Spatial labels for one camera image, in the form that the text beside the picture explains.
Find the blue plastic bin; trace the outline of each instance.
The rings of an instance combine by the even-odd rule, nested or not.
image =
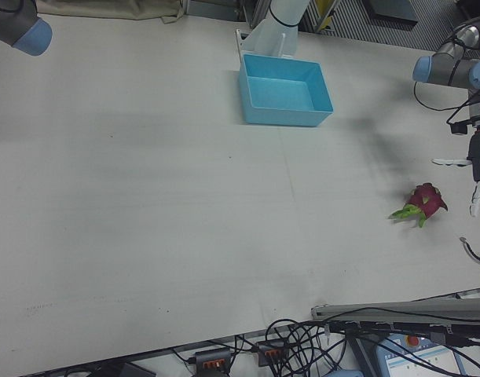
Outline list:
[[[315,127],[334,111],[318,63],[244,54],[239,82],[249,123]]]

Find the orange switch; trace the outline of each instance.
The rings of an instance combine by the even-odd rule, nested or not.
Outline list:
[[[420,338],[418,338],[417,336],[408,335],[405,337],[405,341],[411,347],[416,347],[420,344]]]

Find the robotic hand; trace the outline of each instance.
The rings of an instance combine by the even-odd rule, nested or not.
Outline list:
[[[480,17],[457,27],[433,56],[421,57],[414,67],[412,78],[417,82],[468,89],[468,100],[447,121],[453,134],[466,134],[469,124],[474,127],[468,156],[466,159],[433,159],[432,162],[458,167],[473,166],[475,190],[470,215],[475,217],[480,211],[480,60],[464,58],[468,50],[480,51]],[[465,106],[470,112],[469,119],[452,123],[454,115]]]
[[[0,40],[38,56],[49,46],[51,27],[37,17],[35,0],[0,0]]]

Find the tabletop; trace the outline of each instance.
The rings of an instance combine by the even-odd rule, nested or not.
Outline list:
[[[469,137],[412,97],[427,52],[299,34],[335,112],[259,126],[237,84],[244,24],[44,18],[41,57],[0,42],[0,377],[480,287],[458,240],[480,251],[471,168],[431,163]],[[390,220],[424,182],[449,211]]]

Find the pink dragon fruit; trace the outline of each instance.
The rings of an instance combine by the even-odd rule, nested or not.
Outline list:
[[[404,205],[404,208],[391,214],[391,217],[403,219],[418,214],[420,216],[418,225],[422,228],[425,221],[437,212],[439,208],[447,210],[447,205],[442,200],[441,192],[431,183],[423,183],[412,190],[411,197]]]

